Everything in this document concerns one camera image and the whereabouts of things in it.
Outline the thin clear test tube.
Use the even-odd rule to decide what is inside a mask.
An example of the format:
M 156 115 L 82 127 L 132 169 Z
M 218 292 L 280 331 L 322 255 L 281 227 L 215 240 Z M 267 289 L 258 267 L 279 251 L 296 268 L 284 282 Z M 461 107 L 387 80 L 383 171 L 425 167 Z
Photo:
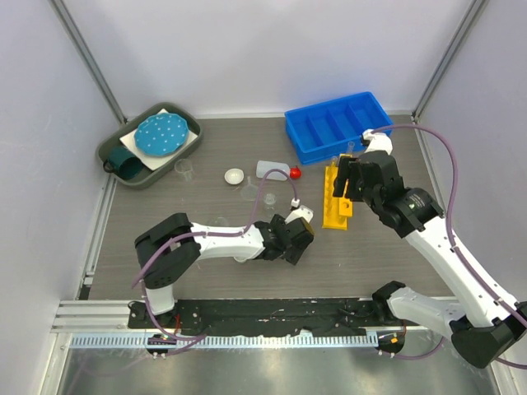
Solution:
M 347 144 L 347 153 L 350 156 L 354 156 L 354 151 L 355 151 L 355 143 L 354 142 L 349 142 Z

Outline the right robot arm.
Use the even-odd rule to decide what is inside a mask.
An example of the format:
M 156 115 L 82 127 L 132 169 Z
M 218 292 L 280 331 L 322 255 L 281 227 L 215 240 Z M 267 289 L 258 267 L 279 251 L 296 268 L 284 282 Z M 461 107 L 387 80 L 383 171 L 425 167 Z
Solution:
M 453 233 L 437 201 L 407 188 L 384 151 L 341 156 L 334 196 L 364 202 L 380 222 L 415 248 L 454 294 L 454 302 L 421 295 L 391 281 L 372 296 L 376 322 L 417 323 L 449 339 L 472 366 L 485 368 L 526 333 L 526 304 L 501 287 Z

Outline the blue divided plastic bin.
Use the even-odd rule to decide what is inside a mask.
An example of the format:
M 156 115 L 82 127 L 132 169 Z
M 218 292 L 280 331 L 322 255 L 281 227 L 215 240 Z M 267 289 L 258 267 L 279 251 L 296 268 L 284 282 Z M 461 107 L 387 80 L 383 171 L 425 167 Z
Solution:
M 392 123 L 389 115 L 369 91 L 285 113 L 286 133 L 303 165 L 318 163 L 344 153 L 349 142 L 360 151 L 363 132 Z

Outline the clear glass flask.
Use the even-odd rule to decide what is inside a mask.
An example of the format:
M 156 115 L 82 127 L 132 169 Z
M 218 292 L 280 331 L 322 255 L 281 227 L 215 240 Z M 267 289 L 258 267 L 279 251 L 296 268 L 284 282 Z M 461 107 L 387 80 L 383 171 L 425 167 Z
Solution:
M 223 216 L 218 216 L 209 220 L 208 225 L 212 227 L 228 227 L 229 221 Z

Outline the white squeeze bottle red cap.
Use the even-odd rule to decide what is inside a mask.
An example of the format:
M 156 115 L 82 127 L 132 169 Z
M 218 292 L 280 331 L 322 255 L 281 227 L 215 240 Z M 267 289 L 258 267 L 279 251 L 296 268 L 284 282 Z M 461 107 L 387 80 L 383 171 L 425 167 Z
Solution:
M 302 176 L 301 170 L 288 164 L 259 160 L 256 165 L 256 177 L 262 179 L 269 173 L 267 179 L 276 181 L 286 181 L 287 179 L 299 179 Z

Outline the small white ceramic dish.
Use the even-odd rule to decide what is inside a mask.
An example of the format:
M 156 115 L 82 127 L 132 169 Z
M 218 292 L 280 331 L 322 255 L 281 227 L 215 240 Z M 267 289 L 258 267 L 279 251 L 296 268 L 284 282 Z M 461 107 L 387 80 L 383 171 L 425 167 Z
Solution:
M 239 185 L 243 182 L 245 178 L 245 173 L 243 170 L 238 168 L 231 168 L 226 171 L 224 174 L 224 180 L 229 185 Z

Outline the clear glass beaker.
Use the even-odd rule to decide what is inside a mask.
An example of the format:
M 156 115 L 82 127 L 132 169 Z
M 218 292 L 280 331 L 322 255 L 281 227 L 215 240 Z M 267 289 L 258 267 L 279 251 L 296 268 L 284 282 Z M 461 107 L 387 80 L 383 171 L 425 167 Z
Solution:
M 176 161 L 174 170 L 176 174 L 186 182 L 190 182 L 194 179 L 194 168 L 192 161 L 189 159 L 181 159 Z

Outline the grey-green plastic tray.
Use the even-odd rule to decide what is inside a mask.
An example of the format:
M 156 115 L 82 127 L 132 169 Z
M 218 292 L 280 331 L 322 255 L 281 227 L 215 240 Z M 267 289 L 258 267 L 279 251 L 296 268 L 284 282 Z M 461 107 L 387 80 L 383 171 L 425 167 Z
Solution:
M 152 106 L 97 148 L 103 171 L 135 189 L 147 188 L 174 169 L 201 142 L 197 120 L 169 102 Z

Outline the white square board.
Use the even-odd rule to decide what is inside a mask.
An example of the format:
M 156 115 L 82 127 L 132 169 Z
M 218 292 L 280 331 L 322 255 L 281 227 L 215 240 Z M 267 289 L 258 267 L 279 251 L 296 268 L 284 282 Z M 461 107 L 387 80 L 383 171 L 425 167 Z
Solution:
M 156 114 L 159 113 L 172 113 L 169 112 L 166 109 L 161 109 Z M 187 138 L 186 143 L 175 153 L 165 156 L 165 157 L 152 157 L 152 156 L 146 156 L 143 153 L 141 153 L 135 146 L 134 142 L 134 133 L 136 132 L 137 128 L 132 130 L 131 132 L 125 134 L 122 136 L 119 140 L 120 142 L 129 149 L 136 157 L 138 157 L 141 162 L 151 171 L 160 169 L 163 165 L 167 164 L 170 160 L 174 159 L 177 154 L 181 154 L 183 152 L 183 149 L 190 146 L 192 142 L 194 142 L 198 138 L 198 134 L 193 132 L 190 128 L 189 121 L 187 121 L 189 126 L 189 135 Z

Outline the blue dotted plate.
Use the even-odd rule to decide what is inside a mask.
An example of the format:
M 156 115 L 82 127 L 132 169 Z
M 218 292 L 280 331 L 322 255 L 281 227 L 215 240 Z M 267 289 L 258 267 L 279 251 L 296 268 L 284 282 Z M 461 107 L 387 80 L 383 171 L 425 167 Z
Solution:
M 134 133 L 136 148 L 146 156 L 165 157 L 187 141 L 189 126 L 178 114 L 159 113 L 142 121 Z

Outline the dark green mug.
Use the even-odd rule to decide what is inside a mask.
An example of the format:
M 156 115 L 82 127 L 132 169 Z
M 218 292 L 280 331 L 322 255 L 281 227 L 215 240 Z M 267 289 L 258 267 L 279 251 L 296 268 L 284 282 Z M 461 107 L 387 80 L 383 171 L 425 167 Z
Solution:
M 103 161 L 104 172 L 114 174 L 123 180 L 133 179 L 139 175 L 142 168 L 141 160 L 125 146 L 115 147 Z

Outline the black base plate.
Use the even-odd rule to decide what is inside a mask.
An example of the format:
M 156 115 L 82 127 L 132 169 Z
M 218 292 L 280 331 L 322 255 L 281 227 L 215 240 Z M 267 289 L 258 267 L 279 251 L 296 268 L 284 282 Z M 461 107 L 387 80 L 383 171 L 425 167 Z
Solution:
M 362 335 L 369 327 L 417 325 L 386 318 L 373 301 L 359 298 L 178 300 L 157 322 L 191 337 L 293 337 L 303 329 L 336 337 Z

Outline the right aluminium frame post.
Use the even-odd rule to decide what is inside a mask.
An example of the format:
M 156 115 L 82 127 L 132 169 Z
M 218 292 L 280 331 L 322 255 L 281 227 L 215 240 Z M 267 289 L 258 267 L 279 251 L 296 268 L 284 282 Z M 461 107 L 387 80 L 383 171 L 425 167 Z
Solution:
M 477 24 L 478 19 L 483 14 L 488 4 L 488 0 L 473 0 L 469 2 L 467 11 L 456 28 L 445 52 L 442 54 L 439 63 L 432 73 L 431 78 L 426 84 L 426 87 L 412 112 L 413 120 L 419 120 L 423 115 L 438 86 L 449 71 L 450 66 L 454 62 L 459 51 L 462 49 L 464 42 L 469 37 L 471 30 Z

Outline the aluminium frame post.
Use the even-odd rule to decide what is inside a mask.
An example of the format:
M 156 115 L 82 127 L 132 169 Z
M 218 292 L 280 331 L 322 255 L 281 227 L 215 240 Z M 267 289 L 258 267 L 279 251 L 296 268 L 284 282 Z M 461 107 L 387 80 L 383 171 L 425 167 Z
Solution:
M 63 26 L 69 39 L 72 41 L 78 55 L 80 56 L 86 70 L 90 74 L 96 87 L 102 94 L 105 103 L 108 105 L 111 113 L 116 118 L 119 124 L 126 124 L 127 117 L 121 109 L 110 85 L 105 79 L 98 62 L 92 54 L 87 42 L 85 41 L 77 23 L 74 21 L 71 12 L 63 0 L 49 0 L 49 5 L 52 7 L 55 15 Z
M 432 73 L 431 78 L 426 84 L 426 87 L 412 112 L 413 120 L 419 120 L 423 115 L 438 86 L 449 71 L 450 66 L 454 62 L 459 51 L 462 49 L 464 42 L 469 37 L 471 30 L 477 24 L 478 19 L 483 14 L 488 4 L 488 0 L 473 0 L 469 2 L 467 11 L 456 28 L 445 52 L 442 54 L 439 63 Z

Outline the left aluminium frame post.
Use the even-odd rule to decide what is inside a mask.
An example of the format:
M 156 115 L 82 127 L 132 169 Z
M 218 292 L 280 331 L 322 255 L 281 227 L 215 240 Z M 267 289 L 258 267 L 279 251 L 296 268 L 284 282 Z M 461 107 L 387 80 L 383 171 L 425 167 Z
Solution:
M 126 124 L 127 117 L 121 109 L 110 85 L 105 79 L 98 62 L 92 54 L 87 42 L 85 41 L 77 23 L 74 21 L 71 12 L 63 0 L 49 0 L 49 5 L 52 7 L 55 15 L 63 26 L 69 39 L 72 41 L 78 55 L 80 56 L 86 70 L 90 74 L 96 87 L 102 94 L 105 103 L 108 105 L 111 113 L 116 118 L 119 124 Z

